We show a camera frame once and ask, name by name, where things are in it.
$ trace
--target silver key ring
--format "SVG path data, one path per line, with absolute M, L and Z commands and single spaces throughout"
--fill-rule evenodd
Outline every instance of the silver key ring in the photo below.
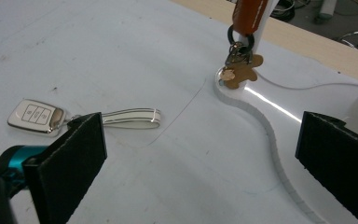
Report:
M 66 119 L 61 126 L 80 117 L 82 115 L 73 115 L 70 119 Z M 159 126 L 161 121 L 161 111 L 155 108 L 133 108 L 105 113 L 102 114 L 102 117 L 104 127 L 154 129 Z
M 238 43 L 238 41 L 234 40 L 233 37 L 233 32 L 234 32 L 234 25 L 231 25 L 228 28 L 227 31 L 227 37 L 228 37 L 228 42 L 231 46 L 235 45 L 236 43 Z M 246 38 L 248 39 L 248 46 L 243 46 L 240 49 L 240 53 L 241 54 L 248 54 L 252 51 L 253 47 L 255 46 L 255 37 L 253 34 L 247 35 Z

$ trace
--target white key fob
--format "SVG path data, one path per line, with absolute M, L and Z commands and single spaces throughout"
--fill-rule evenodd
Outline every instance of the white key fob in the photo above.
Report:
M 7 124 L 27 132 L 54 137 L 64 121 L 63 109 L 34 100 L 22 100 L 9 116 Z

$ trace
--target gripper pad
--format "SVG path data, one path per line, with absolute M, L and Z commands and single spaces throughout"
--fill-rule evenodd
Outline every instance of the gripper pad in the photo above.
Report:
M 41 224 L 69 220 L 107 157 L 101 113 L 74 119 L 68 128 L 22 164 Z
M 345 122 L 304 112 L 296 157 L 358 218 L 358 134 Z

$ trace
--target curved groove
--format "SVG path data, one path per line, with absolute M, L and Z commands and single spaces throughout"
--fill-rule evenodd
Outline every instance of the curved groove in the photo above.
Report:
M 270 151 L 272 156 L 272 162 L 275 166 L 276 172 L 280 180 L 282 181 L 282 184 L 284 188 L 286 189 L 287 193 L 290 195 L 290 197 L 293 199 L 293 201 L 297 204 L 297 206 L 304 212 L 304 214 L 310 218 L 311 221 L 318 224 L 325 224 L 326 222 L 322 220 L 321 217 L 319 217 L 316 213 L 314 213 L 310 207 L 301 199 L 301 197 L 296 193 L 295 188 L 293 187 L 292 183 L 290 182 L 289 178 L 287 177 L 286 173 L 283 170 L 283 167 L 281 165 L 281 160 L 278 156 L 278 148 L 277 148 L 277 139 L 275 132 L 269 122 L 269 120 L 266 118 L 266 116 L 255 106 L 248 104 L 244 101 L 241 101 L 239 99 L 234 99 L 226 96 L 224 93 L 222 93 L 219 90 L 219 84 L 218 82 L 214 82 L 213 84 L 213 90 L 217 96 L 217 98 L 222 101 L 223 103 L 231 106 L 235 106 L 238 109 L 241 109 L 252 116 L 254 116 L 264 127 L 264 129 L 267 132 L 269 145 L 270 145 Z

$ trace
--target brown leather strap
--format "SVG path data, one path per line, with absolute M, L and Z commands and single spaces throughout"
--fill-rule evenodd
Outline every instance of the brown leather strap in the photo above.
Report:
M 238 0 L 232 14 L 234 30 L 240 35 L 253 34 L 263 17 L 268 0 Z

